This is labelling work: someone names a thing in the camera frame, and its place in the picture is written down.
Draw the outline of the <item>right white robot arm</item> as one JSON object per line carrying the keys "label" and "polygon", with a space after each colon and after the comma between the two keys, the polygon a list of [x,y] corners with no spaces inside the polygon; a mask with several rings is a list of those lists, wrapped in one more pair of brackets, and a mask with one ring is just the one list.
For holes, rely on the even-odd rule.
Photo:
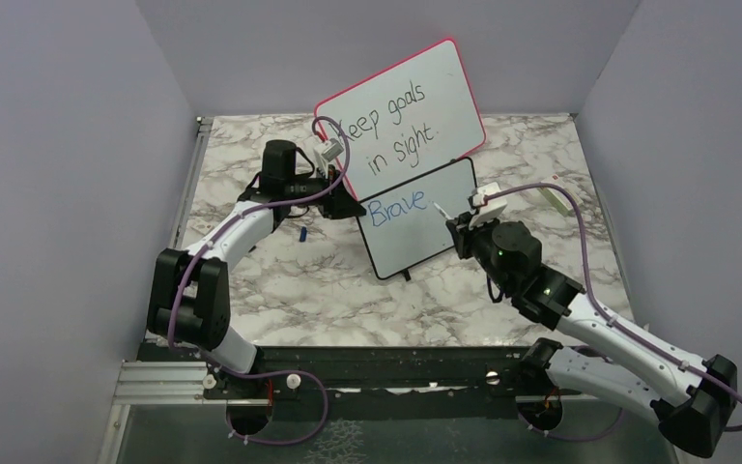
{"label": "right white robot arm", "polygon": [[493,302],[507,299],[529,321],[609,358],[590,362],[539,339],[518,370],[527,391],[559,387],[596,396],[654,423],[677,448],[713,455],[735,409],[732,361],[682,350],[596,303],[579,282],[543,264],[542,245],[522,222],[493,219],[471,227],[471,219],[463,213],[445,225],[458,256],[485,272]]}

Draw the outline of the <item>black framed whiteboard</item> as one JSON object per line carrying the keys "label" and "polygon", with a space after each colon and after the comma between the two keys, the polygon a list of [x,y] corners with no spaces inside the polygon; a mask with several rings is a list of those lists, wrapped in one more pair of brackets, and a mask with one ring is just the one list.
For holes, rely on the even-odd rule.
{"label": "black framed whiteboard", "polygon": [[477,188],[472,159],[457,159],[361,202],[358,227],[376,278],[389,279],[453,247],[438,203],[453,218]]}

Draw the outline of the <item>blue whiteboard marker pen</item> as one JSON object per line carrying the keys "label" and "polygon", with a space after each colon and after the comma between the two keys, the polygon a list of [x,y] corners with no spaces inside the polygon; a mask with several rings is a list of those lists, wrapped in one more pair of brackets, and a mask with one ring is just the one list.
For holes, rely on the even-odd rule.
{"label": "blue whiteboard marker pen", "polygon": [[444,220],[446,221],[453,220],[453,217],[444,208],[442,208],[438,203],[434,202],[433,206],[439,212],[439,214],[442,216]]}

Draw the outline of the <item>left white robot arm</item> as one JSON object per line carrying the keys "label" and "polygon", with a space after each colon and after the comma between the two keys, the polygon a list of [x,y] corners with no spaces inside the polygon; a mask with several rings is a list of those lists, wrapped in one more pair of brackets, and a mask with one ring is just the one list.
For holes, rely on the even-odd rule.
{"label": "left white robot arm", "polygon": [[198,242],[167,248],[158,256],[147,314],[147,329],[169,346],[187,344],[229,370],[228,383],[250,397],[264,387],[256,364],[258,348],[230,325],[229,273],[273,233],[294,207],[315,207],[323,218],[360,218],[365,209],[346,189],[335,164],[346,145],[332,138],[313,150],[307,173],[297,171],[301,147],[271,140],[262,168],[238,197],[233,211]]}

